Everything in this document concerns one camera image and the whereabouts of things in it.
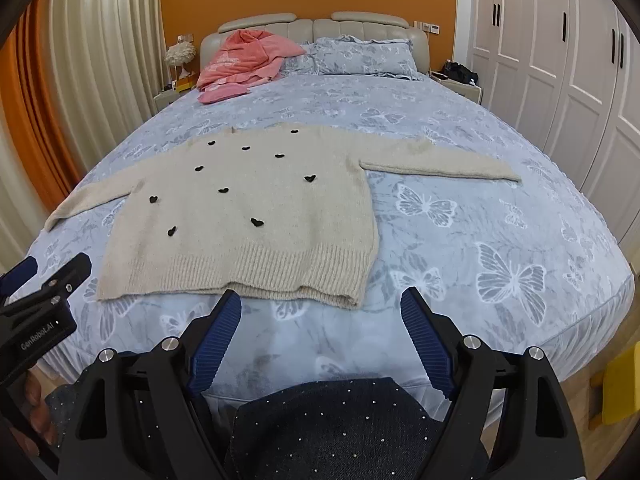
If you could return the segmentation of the person's left hand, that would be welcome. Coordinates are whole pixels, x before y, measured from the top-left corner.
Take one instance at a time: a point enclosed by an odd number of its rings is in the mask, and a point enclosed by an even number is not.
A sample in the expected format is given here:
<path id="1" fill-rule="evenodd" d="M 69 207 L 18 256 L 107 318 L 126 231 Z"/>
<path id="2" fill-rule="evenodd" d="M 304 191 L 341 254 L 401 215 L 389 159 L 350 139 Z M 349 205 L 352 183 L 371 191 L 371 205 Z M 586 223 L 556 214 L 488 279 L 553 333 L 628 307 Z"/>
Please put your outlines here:
<path id="1" fill-rule="evenodd" d="M 43 437 L 43 440 L 45 440 L 47 444 L 55 444 L 58 434 L 53 425 L 49 407 L 43 400 L 40 381 L 33 372 L 26 374 L 24 397 L 29 404 L 30 412 L 28 414 L 28 420 L 32 425 L 32 429 L 35 430 L 40 437 Z M 25 436 L 20 430 L 14 427 L 11 427 L 10 430 L 18 445 L 28 456 L 36 457 L 39 455 L 38 446 L 31 438 Z"/>

